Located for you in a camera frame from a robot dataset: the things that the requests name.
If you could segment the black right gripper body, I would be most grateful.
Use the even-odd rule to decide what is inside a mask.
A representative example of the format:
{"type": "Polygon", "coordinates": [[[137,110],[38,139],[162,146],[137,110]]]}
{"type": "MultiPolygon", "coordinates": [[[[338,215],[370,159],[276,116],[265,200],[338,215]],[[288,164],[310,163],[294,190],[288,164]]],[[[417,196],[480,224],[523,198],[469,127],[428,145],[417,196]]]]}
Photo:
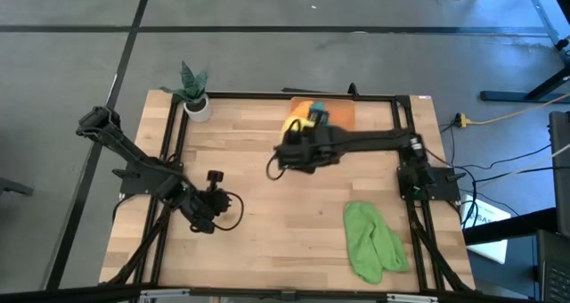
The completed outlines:
{"type": "Polygon", "coordinates": [[[339,127],[287,129],[274,148],[278,169],[313,174],[317,168],[337,165],[343,155],[339,146],[341,132],[339,127]]]}

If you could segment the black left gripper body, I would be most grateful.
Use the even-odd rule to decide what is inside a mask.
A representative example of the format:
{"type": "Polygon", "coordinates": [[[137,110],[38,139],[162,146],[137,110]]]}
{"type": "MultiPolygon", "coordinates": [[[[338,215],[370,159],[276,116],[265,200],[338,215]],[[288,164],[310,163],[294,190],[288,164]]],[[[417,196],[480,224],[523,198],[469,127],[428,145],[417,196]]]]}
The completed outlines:
{"type": "Polygon", "coordinates": [[[194,233],[213,233],[216,225],[214,218],[219,217],[230,207],[230,197],[223,190],[198,192],[190,197],[186,218],[194,233]]]}

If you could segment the orange microfiber towel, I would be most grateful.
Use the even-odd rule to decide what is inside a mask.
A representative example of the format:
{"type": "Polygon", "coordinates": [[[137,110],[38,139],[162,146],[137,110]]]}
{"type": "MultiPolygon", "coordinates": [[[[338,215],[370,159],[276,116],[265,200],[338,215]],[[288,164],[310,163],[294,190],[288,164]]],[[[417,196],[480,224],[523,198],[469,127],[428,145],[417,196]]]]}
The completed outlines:
{"type": "Polygon", "coordinates": [[[295,118],[307,119],[311,110],[313,101],[299,101],[291,104],[290,116],[295,118]]]}

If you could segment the orange plastic basket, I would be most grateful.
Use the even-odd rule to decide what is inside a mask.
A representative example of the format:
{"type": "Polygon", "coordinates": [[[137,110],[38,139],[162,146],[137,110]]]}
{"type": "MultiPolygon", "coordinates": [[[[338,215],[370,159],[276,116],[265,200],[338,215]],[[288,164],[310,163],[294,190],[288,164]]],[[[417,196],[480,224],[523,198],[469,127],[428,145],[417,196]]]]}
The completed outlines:
{"type": "Polygon", "coordinates": [[[324,102],[326,110],[330,114],[332,126],[342,127],[350,131],[355,130],[355,104],[353,101],[296,96],[290,100],[290,111],[291,104],[299,101],[324,102]]]}

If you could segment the yellow microfiber towel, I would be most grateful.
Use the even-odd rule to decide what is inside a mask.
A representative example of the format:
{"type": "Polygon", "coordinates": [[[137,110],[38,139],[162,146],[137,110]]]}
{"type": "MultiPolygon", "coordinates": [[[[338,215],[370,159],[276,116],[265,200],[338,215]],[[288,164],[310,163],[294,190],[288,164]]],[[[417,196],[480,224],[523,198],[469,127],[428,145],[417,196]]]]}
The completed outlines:
{"type": "Polygon", "coordinates": [[[281,134],[285,135],[290,130],[300,131],[304,127],[314,127],[314,122],[302,117],[289,116],[282,125],[281,134]]]}

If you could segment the green microfiber towel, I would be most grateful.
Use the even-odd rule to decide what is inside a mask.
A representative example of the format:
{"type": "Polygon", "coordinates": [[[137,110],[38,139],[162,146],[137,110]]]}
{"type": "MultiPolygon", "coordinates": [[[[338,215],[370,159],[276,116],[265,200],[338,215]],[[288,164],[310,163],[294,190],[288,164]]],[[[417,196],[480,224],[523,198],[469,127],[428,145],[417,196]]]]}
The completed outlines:
{"type": "Polygon", "coordinates": [[[350,266],[366,283],[381,284],[385,271],[401,273],[410,269],[401,238],[373,204],[347,203],[343,223],[350,266]]]}

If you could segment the white plant pot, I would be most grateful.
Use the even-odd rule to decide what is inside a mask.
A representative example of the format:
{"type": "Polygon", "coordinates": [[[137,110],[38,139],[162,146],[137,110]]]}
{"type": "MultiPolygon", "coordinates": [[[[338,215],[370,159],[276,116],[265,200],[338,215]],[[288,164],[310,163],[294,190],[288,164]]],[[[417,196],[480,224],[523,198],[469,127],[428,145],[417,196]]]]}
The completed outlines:
{"type": "Polygon", "coordinates": [[[212,104],[206,94],[196,102],[185,102],[183,108],[190,120],[194,122],[206,122],[212,116],[212,104]]]}

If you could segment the green artificial plant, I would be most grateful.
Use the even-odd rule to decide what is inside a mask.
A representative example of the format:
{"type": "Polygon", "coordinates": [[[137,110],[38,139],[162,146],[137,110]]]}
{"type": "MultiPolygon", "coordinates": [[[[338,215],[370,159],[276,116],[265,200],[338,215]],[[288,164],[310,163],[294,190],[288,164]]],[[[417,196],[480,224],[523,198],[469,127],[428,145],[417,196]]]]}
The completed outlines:
{"type": "Polygon", "coordinates": [[[182,87],[178,89],[170,89],[162,86],[161,91],[176,95],[184,102],[198,102],[206,93],[208,82],[208,71],[202,70],[194,74],[185,61],[181,61],[180,70],[182,87]]]}

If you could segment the black beam with silver brackets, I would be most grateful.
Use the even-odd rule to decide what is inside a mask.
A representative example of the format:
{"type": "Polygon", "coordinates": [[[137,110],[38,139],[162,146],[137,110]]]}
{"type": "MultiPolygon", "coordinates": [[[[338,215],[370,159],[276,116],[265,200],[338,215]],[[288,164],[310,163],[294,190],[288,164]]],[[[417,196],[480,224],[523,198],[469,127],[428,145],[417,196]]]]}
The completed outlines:
{"type": "Polygon", "coordinates": [[[134,299],[177,297],[238,297],[276,299],[294,302],[300,299],[373,300],[378,303],[570,303],[569,298],[545,300],[513,299],[483,294],[479,291],[420,292],[395,291],[298,291],[218,288],[176,288],[143,284],[100,284],[93,287],[0,294],[0,303],[118,303],[134,299]]]}

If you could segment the dark floor object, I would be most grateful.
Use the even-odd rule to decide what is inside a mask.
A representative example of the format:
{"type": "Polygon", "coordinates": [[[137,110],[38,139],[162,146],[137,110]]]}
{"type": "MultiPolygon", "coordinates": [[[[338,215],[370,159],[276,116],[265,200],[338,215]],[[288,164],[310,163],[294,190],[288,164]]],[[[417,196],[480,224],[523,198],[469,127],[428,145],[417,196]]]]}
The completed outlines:
{"type": "Polygon", "coordinates": [[[34,188],[0,177],[0,196],[4,192],[16,192],[23,196],[31,196],[34,188]]]}

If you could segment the white printed box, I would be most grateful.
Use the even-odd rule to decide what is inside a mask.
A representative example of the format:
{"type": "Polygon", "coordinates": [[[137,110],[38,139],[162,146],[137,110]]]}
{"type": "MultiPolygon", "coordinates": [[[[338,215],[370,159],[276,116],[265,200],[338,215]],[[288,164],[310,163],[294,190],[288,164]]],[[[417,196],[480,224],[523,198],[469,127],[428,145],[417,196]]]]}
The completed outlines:
{"type": "MultiPolygon", "coordinates": [[[[462,228],[468,229],[473,226],[505,220],[511,218],[511,215],[484,201],[474,200],[470,194],[465,193],[461,196],[460,217],[462,228]]],[[[470,251],[501,265],[506,261],[507,247],[507,240],[468,245],[470,251]]]]}

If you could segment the black desk edge bar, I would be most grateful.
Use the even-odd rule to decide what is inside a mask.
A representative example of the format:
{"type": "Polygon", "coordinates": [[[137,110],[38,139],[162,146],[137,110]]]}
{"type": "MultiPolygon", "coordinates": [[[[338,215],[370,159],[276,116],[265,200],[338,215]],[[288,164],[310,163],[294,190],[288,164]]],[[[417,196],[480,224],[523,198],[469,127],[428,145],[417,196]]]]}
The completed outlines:
{"type": "Polygon", "coordinates": [[[476,245],[523,237],[536,233],[539,230],[549,232],[558,230],[557,211],[555,208],[543,209],[522,216],[470,227],[463,231],[463,235],[467,245],[476,245]]]}

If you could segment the black keyboard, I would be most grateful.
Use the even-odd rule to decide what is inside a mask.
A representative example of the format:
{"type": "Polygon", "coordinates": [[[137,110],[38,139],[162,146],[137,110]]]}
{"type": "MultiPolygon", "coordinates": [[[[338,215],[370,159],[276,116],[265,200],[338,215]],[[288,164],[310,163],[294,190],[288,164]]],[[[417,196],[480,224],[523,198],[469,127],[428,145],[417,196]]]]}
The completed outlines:
{"type": "Polygon", "coordinates": [[[570,303],[570,239],[539,230],[537,249],[541,300],[570,303]]]}

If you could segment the black aluminium table frame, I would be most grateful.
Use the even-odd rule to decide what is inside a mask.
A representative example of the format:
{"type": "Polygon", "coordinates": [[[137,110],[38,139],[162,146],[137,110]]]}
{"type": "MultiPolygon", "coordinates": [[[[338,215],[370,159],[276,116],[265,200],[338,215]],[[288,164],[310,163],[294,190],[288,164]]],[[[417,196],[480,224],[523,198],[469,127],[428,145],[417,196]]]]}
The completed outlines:
{"type": "MultiPolygon", "coordinates": [[[[407,208],[396,176],[397,151],[349,153],[336,166],[313,175],[287,171],[278,181],[265,176],[273,146],[281,140],[290,99],[282,93],[212,93],[208,122],[191,122],[181,159],[186,175],[200,189],[210,169],[224,172],[222,188],[245,202],[239,226],[230,232],[193,233],[178,212],[170,219],[158,285],[182,288],[399,291],[419,290],[407,208]],[[350,201],[374,204],[403,241],[411,268],[386,272],[380,285],[355,275],[346,254],[343,210],[350,201]]],[[[385,102],[354,102],[357,130],[412,127],[424,135],[428,149],[443,158],[433,103],[419,96],[385,102]]],[[[171,98],[149,91],[135,143],[159,155],[171,98]]],[[[149,196],[135,196],[119,207],[100,280],[108,281],[139,245],[149,196]]],[[[430,205],[439,250],[469,287],[474,280],[459,217],[448,204],[430,205]]]]}

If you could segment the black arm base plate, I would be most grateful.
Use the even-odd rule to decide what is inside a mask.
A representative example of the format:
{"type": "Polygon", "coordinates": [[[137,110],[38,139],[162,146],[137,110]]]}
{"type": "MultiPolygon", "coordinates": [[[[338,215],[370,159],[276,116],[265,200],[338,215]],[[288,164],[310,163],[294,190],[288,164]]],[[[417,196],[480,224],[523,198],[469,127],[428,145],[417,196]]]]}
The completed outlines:
{"type": "Polygon", "coordinates": [[[412,201],[458,201],[459,176],[451,168],[402,166],[396,170],[401,198],[412,201]]]}
{"type": "Polygon", "coordinates": [[[183,181],[180,170],[161,162],[129,162],[125,169],[115,168],[112,173],[121,180],[121,193],[149,194],[160,200],[179,192],[183,181]]]}

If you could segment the black desk leg frame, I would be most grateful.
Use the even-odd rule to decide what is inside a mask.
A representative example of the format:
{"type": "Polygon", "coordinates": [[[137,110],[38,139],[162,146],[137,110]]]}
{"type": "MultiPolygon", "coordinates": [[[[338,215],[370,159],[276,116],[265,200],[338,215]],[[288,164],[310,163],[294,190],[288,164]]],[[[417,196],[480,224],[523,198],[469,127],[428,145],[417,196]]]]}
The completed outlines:
{"type": "Polygon", "coordinates": [[[570,84],[570,34],[560,36],[549,17],[541,0],[531,0],[535,11],[546,28],[547,35],[553,44],[555,53],[563,62],[560,71],[544,80],[528,92],[481,91],[479,99],[483,102],[525,102],[525,103],[557,103],[570,105],[570,93],[557,94],[556,90],[564,84],[570,84]]]}

